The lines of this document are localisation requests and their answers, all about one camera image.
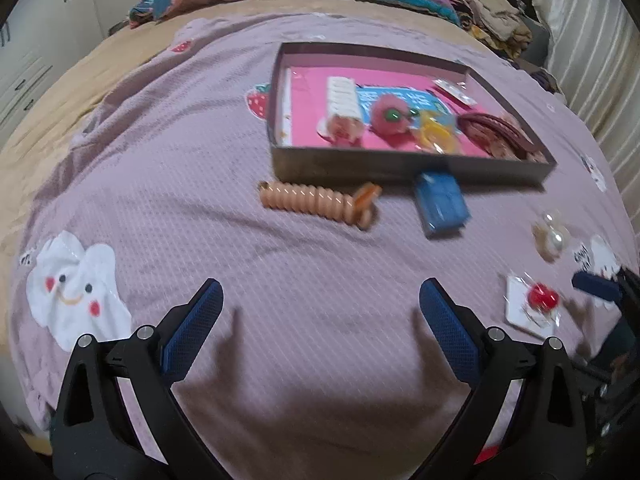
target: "brown hair clip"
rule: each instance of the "brown hair clip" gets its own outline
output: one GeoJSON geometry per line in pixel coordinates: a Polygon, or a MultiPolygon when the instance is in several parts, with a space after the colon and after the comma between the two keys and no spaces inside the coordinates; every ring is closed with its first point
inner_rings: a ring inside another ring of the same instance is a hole
{"type": "Polygon", "coordinates": [[[513,155],[520,160],[526,159],[529,153],[540,151],[516,126],[500,117],[478,112],[462,114],[458,117],[458,126],[473,143],[493,156],[500,156],[494,145],[498,137],[506,141],[513,155]]]}
{"type": "Polygon", "coordinates": [[[323,216],[366,230],[373,222],[373,201],[382,188],[367,182],[351,196],[324,187],[261,182],[258,192],[264,207],[323,216]]]}

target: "pink pom-pom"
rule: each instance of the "pink pom-pom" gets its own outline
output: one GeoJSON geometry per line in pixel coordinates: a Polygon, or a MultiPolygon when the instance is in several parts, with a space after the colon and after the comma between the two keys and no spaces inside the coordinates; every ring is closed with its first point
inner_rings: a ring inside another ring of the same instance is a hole
{"type": "Polygon", "coordinates": [[[382,94],[377,98],[371,107],[370,117],[372,129],[381,136],[404,134],[411,124],[409,105],[393,94],[382,94]]]}

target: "metal screw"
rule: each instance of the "metal screw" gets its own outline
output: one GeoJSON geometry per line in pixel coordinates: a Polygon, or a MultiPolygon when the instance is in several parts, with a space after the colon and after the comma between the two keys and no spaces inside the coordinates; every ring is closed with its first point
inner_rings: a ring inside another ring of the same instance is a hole
{"type": "Polygon", "coordinates": [[[138,339],[149,339],[153,334],[154,328],[149,325],[141,326],[136,332],[138,339]]]}
{"type": "Polygon", "coordinates": [[[91,341],[93,341],[93,340],[94,340],[94,338],[91,337],[89,334],[81,335],[78,338],[78,346],[80,348],[86,348],[87,346],[89,346],[91,344],[91,341]]]}
{"type": "Polygon", "coordinates": [[[502,341],[504,339],[504,332],[495,326],[492,326],[487,334],[489,335],[489,338],[494,341],[502,341]]]}
{"type": "Polygon", "coordinates": [[[549,346],[554,350],[559,350],[562,348],[562,341],[560,341],[557,337],[549,338],[549,346]]]}

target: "drawer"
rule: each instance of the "drawer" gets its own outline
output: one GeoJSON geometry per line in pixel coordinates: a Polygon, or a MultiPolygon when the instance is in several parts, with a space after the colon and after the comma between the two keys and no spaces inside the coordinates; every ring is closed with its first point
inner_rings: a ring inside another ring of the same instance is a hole
{"type": "Polygon", "coordinates": [[[0,105],[4,104],[4,106],[0,108],[0,124],[14,112],[18,103],[22,101],[26,93],[29,92],[33,86],[40,84],[40,81],[49,73],[51,68],[52,66],[46,65],[40,57],[32,62],[27,69],[14,80],[9,89],[6,90],[2,98],[0,98],[0,105]]]}
{"type": "Polygon", "coordinates": [[[5,57],[2,53],[0,57],[0,100],[7,92],[13,92],[23,78],[23,74],[29,69],[37,68],[45,62],[37,49],[32,48],[25,54],[20,54],[14,58],[5,57]]]}
{"type": "Polygon", "coordinates": [[[29,110],[34,107],[44,92],[55,83],[51,73],[52,68],[53,65],[46,67],[44,73],[27,87],[22,98],[14,104],[9,113],[0,121],[0,147],[5,144],[9,136],[11,136],[18,124],[29,113],[29,110]]]}

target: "pink paper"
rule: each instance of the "pink paper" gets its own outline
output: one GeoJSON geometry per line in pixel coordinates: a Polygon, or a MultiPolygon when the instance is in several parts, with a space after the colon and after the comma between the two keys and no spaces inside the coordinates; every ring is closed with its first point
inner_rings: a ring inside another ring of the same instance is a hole
{"type": "MultiPolygon", "coordinates": [[[[326,81],[329,76],[353,78],[361,86],[408,87],[421,91],[433,91],[437,97],[455,114],[469,112],[453,98],[433,83],[425,75],[398,73],[370,68],[352,68],[343,66],[292,66],[291,70],[291,143],[293,146],[309,146],[327,148],[331,144],[318,134],[318,124],[326,115],[326,81]]],[[[473,111],[482,112],[481,106],[473,111]]],[[[466,136],[458,136],[463,155],[489,157],[466,136]]],[[[401,150],[404,152],[420,151],[413,136],[393,136],[383,138],[366,130],[357,146],[368,150],[401,150]]]]}

